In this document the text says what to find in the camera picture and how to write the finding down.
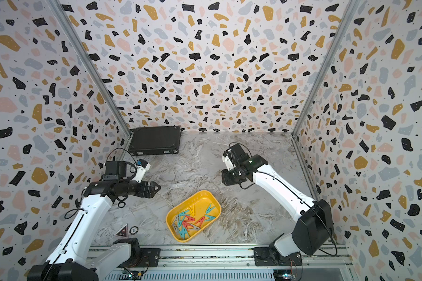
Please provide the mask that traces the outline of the red clothespin in box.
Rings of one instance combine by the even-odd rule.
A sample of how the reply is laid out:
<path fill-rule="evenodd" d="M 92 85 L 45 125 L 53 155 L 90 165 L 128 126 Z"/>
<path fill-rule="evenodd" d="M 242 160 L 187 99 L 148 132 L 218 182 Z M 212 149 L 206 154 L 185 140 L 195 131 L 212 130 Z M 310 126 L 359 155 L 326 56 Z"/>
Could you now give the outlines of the red clothespin in box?
<path fill-rule="evenodd" d="M 181 221 L 181 225 L 185 228 L 193 228 L 193 224 L 195 222 L 195 218 L 190 217 L 190 216 L 184 216 L 182 221 Z"/>

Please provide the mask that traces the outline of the right aluminium corner post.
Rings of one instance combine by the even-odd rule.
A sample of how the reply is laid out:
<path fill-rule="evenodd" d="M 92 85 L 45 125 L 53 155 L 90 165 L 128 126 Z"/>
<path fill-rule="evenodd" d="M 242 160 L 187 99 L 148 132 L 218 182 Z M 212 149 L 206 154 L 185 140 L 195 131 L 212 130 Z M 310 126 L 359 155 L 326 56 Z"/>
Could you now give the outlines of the right aluminium corner post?
<path fill-rule="evenodd" d="M 359 0 L 350 0 L 348 2 L 348 6 L 343 13 L 343 17 L 341 19 L 341 23 L 336 31 L 336 34 L 334 36 L 334 39 L 329 47 L 329 50 L 323 60 L 323 63 L 321 64 L 321 68 L 318 71 L 316 75 L 315 82 L 311 88 L 310 94 L 304 104 L 304 107 L 300 113 L 300 116 L 298 118 L 297 124 L 294 127 L 293 132 L 291 133 L 292 137 L 295 139 L 298 137 L 300 133 L 301 126 L 305 123 L 305 119 L 307 118 L 307 113 L 309 109 L 311 108 L 312 102 L 316 98 L 319 89 L 321 88 L 321 84 L 323 83 L 323 80 L 325 78 L 325 75 L 330 68 L 330 65 L 333 61 L 333 59 L 336 56 L 336 53 L 338 51 L 339 44 L 341 43 L 345 33 L 347 32 L 347 29 L 350 25 L 350 21 L 352 20 L 353 16 L 355 15 L 355 12 L 360 5 Z"/>

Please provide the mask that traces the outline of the yellow plastic storage box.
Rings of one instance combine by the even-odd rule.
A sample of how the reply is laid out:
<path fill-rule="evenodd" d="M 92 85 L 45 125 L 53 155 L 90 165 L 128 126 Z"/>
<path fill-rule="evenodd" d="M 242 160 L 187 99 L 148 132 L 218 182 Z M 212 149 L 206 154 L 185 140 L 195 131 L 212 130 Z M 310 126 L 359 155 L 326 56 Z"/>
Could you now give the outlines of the yellow plastic storage box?
<path fill-rule="evenodd" d="M 205 216 L 206 208 L 210 203 L 216 205 L 215 217 Z M 179 218 L 178 214 L 185 210 L 189 210 L 188 216 L 195 218 L 193 228 L 185 228 L 181 225 L 183 217 Z M 172 236 L 178 242 L 188 242 L 214 223 L 221 213 L 221 205 L 214 195 L 210 191 L 201 190 L 170 210 L 165 221 Z"/>

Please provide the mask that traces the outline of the round black sticker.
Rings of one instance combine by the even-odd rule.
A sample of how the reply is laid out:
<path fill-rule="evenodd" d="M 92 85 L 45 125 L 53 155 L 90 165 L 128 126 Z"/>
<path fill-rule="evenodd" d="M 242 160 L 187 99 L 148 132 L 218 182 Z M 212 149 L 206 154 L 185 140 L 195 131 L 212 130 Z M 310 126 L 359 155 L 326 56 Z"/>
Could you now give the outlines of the round black sticker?
<path fill-rule="evenodd" d="M 136 235 L 138 233 L 138 227 L 137 226 L 133 226 L 130 228 L 130 234 L 131 235 Z"/>

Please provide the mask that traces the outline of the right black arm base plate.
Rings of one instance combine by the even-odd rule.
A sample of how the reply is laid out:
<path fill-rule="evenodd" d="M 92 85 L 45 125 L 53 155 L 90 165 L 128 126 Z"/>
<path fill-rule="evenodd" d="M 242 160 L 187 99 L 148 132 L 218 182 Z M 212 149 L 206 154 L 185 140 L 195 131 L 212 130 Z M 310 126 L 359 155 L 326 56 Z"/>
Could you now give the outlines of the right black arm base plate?
<path fill-rule="evenodd" d="M 282 256 L 273 247 L 253 248 L 254 262 L 256 266 L 301 266 L 302 259 L 299 252 L 288 256 Z"/>

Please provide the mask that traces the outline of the aluminium corner post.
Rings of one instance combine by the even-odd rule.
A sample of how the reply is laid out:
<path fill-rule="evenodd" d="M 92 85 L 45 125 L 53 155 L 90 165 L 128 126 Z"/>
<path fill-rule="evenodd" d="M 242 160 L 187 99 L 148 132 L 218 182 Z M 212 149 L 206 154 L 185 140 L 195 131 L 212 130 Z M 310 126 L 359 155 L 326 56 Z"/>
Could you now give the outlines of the aluminium corner post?
<path fill-rule="evenodd" d="M 105 102 L 107 103 L 110 111 L 116 119 L 116 123 L 119 126 L 120 130 L 126 135 L 127 139 L 131 137 L 131 131 L 128 129 L 121 113 L 119 112 L 112 96 L 110 95 L 107 87 L 103 83 L 102 78 L 100 77 L 97 69 L 93 65 L 89 54 L 84 49 L 78 34 L 73 28 L 71 22 L 69 21 L 68 16 L 65 14 L 64 9 L 59 1 L 47 0 L 48 6 L 52 13 L 54 14 L 57 21 L 60 23 L 64 33 L 69 38 L 73 48 L 75 49 L 79 59 L 83 63 L 86 71 L 90 75 L 93 83 L 98 87 L 100 93 L 102 94 Z"/>
<path fill-rule="evenodd" d="M 333 59 L 336 56 L 336 53 L 338 51 L 339 44 L 341 43 L 345 33 L 347 32 L 347 29 L 350 25 L 350 21 L 352 20 L 353 16 L 355 15 L 355 12 L 360 5 L 359 0 L 350 0 L 348 2 L 348 6 L 343 13 L 343 17 L 341 19 L 341 23 L 336 31 L 336 34 L 334 36 L 334 39 L 329 47 L 329 50 L 323 60 L 323 63 L 321 64 L 321 68 L 318 71 L 316 75 L 315 82 L 311 88 L 310 94 L 304 104 L 304 107 L 300 113 L 300 116 L 298 118 L 297 124 L 294 127 L 293 132 L 291 133 L 292 137 L 295 139 L 298 137 L 300 133 L 301 126 L 305 123 L 305 119 L 307 118 L 307 113 L 309 109 L 311 108 L 312 102 L 316 98 L 319 89 L 321 88 L 321 84 L 323 83 L 323 80 L 325 78 L 325 75 L 330 68 L 330 65 L 333 61 Z"/>

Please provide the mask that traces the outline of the black flat case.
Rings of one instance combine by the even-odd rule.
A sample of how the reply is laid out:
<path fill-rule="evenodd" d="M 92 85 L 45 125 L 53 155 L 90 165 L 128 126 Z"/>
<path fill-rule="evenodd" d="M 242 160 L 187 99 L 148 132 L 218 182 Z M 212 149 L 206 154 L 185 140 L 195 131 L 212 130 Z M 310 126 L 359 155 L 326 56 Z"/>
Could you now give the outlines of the black flat case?
<path fill-rule="evenodd" d="M 131 129 L 128 151 L 132 156 L 171 155 L 179 152 L 180 126 L 153 126 Z"/>

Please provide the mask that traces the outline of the teal clothespin in box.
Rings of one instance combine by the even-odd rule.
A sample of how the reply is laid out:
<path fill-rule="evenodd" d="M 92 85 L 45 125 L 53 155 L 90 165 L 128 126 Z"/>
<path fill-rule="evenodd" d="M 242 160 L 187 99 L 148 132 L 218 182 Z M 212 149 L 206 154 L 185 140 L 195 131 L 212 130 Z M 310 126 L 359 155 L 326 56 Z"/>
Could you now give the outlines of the teal clothespin in box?
<path fill-rule="evenodd" d="M 210 203 L 205 211 L 205 216 L 207 217 L 215 217 L 216 216 L 216 205 Z"/>
<path fill-rule="evenodd" d="M 189 214 L 189 210 L 185 210 L 185 211 L 183 211 L 183 212 L 180 212 L 179 214 L 178 214 L 178 217 L 179 218 L 182 218 L 182 217 L 184 217 L 184 216 L 186 216 L 186 215 L 188 215 Z"/>

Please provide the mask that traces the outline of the triangular warning sticker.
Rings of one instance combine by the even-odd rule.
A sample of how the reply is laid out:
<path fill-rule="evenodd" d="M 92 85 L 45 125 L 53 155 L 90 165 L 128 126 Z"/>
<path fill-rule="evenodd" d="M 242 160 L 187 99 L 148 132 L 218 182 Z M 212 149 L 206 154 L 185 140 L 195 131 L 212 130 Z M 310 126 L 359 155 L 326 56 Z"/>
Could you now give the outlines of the triangular warning sticker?
<path fill-rule="evenodd" d="M 126 224 L 124 227 L 122 227 L 116 234 L 117 237 L 128 237 L 128 224 Z"/>

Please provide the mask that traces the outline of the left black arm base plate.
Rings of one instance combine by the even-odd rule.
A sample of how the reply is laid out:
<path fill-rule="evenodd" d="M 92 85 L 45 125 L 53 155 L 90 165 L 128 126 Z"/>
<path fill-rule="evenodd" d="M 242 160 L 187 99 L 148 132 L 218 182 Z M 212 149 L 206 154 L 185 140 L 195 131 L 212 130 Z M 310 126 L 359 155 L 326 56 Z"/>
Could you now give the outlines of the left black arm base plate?
<path fill-rule="evenodd" d="M 120 264 L 122 268 L 157 268 L 161 256 L 160 248 L 132 250 L 130 257 Z"/>

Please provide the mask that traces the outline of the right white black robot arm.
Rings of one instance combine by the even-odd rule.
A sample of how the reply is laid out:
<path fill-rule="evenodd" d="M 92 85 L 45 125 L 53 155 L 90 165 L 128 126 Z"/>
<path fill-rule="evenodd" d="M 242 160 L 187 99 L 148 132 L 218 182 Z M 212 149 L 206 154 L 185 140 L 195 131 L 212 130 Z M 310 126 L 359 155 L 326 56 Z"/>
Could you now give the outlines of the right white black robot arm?
<path fill-rule="evenodd" d="M 334 222 L 327 201 L 316 201 L 297 190 L 259 155 L 244 157 L 242 162 L 232 160 L 227 155 L 222 157 L 222 161 L 226 165 L 226 169 L 222 170 L 225 186 L 251 181 L 276 199 L 295 222 L 292 232 L 282 234 L 271 243 L 272 258 L 287 257 L 298 252 L 313 255 L 325 242 L 333 239 Z"/>

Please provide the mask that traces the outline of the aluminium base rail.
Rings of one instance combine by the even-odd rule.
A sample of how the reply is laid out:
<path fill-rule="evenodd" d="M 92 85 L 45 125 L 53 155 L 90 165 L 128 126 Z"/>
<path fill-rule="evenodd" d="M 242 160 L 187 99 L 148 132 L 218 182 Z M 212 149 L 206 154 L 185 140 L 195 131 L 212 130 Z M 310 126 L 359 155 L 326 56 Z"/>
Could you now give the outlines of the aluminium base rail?
<path fill-rule="evenodd" d="M 149 245 L 160 248 L 157 268 L 117 268 L 107 281 L 356 281 L 344 247 L 336 257 L 301 254 L 301 266 L 256 266 L 253 248 L 261 244 Z"/>

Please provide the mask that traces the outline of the left aluminium corner post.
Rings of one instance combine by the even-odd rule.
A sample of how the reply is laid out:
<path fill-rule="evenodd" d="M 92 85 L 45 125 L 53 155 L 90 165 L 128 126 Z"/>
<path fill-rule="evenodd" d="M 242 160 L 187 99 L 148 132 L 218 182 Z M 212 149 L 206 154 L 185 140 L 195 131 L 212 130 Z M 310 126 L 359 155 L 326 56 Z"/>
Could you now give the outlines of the left aluminium corner post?
<path fill-rule="evenodd" d="M 52 13 L 54 14 L 57 21 L 60 23 L 64 33 L 69 38 L 73 48 L 75 49 L 79 59 L 83 63 L 86 71 L 90 75 L 93 83 L 98 87 L 100 93 L 102 94 L 105 102 L 107 103 L 110 111 L 116 119 L 116 123 L 119 126 L 120 130 L 126 135 L 127 139 L 131 137 L 131 131 L 128 129 L 121 113 L 119 112 L 112 96 L 110 95 L 107 87 L 103 83 L 102 78 L 100 77 L 97 69 L 93 65 L 89 54 L 84 49 L 78 34 L 73 28 L 71 22 L 69 21 L 68 16 L 65 14 L 64 9 L 59 1 L 47 0 L 48 6 Z"/>

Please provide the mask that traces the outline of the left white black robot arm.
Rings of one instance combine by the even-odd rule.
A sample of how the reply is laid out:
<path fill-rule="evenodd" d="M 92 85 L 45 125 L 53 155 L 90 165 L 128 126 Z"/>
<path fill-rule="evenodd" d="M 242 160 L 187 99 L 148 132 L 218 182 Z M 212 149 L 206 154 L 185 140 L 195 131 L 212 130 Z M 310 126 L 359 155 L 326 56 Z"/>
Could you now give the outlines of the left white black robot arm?
<path fill-rule="evenodd" d="M 119 267 L 143 265 L 143 256 L 136 238 L 115 241 L 104 254 L 87 261 L 94 233 L 111 206 L 121 204 L 130 196 L 152 199 L 161 186 L 154 181 L 134 180 L 96 181 L 85 189 L 82 203 L 67 233 L 47 260 L 33 266 L 29 281 L 102 281 Z"/>

